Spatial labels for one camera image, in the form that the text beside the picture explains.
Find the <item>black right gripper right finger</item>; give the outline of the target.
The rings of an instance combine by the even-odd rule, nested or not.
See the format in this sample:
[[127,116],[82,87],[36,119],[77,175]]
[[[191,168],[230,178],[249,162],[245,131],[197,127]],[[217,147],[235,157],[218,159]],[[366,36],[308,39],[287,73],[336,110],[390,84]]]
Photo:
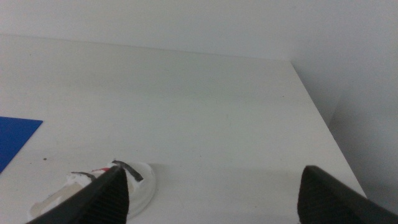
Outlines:
[[397,215],[317,166],[302,172],[297,213],[302,224],[397,224]]

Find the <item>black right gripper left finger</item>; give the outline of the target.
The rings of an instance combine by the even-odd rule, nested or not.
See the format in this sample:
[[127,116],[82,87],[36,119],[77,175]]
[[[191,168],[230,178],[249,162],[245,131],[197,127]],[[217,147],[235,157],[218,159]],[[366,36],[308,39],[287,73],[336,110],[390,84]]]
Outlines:
[[129,210],[124,169],[105,169],[91,180],[78,174],[58,192],[32,207],[30,223],[126,223]]

